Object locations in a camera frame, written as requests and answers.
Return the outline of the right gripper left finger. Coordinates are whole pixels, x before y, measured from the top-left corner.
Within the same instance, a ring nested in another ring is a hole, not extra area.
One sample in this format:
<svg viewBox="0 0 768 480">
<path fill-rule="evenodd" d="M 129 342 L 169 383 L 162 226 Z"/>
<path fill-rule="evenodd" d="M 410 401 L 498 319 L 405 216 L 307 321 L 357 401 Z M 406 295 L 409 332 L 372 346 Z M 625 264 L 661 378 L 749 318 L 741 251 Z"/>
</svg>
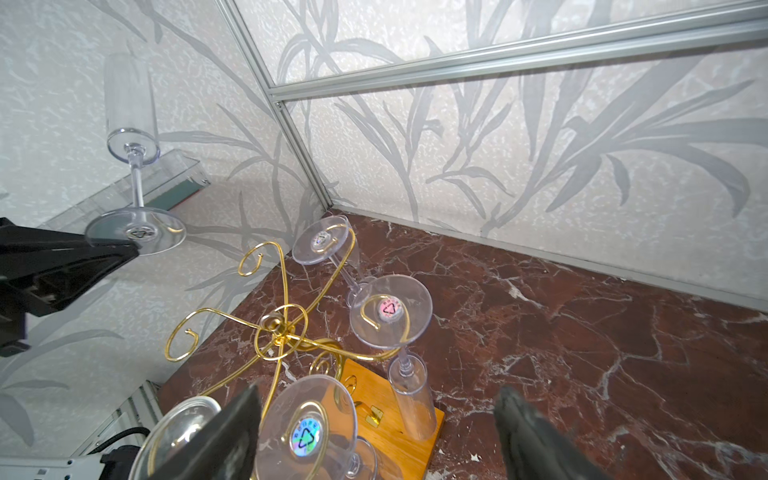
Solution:
<svg viewBox="0 0 768 480">
<path fill-rule="evenodd" d="M 262 405 L 255 385 L 242 391 L 176 453 L 147 459 L 150 479 L 249 479 L 254 474 Z"/>
</svg>

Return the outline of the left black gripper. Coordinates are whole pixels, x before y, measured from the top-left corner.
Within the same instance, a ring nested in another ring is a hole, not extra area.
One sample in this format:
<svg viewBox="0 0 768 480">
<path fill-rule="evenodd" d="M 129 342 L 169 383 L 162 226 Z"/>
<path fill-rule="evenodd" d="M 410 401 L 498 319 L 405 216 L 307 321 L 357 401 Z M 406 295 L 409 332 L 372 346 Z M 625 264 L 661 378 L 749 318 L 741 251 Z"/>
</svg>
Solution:
<svg viewBox="0 0 768 480">
<path fill-rule="evenodd" d="M 99 240 L 1 219 L 1 356 L 27 351 L 26 314 L 67 308 L 104 277 L 139 256 L 129 240 Z"/>
</svg>

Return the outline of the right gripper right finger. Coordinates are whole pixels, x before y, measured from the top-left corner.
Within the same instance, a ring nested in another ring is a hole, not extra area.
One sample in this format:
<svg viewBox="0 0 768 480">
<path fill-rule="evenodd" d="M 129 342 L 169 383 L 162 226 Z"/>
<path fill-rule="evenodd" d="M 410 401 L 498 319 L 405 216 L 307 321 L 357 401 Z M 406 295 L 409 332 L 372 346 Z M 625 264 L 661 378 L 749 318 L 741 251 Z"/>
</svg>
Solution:
<svg viewBox="0 0 768 480">
<path fill-rule="evenodd" d="M 607 479 L 513 387 L 500 388 L 494 420 L 509 479 Z"/>
</svg>

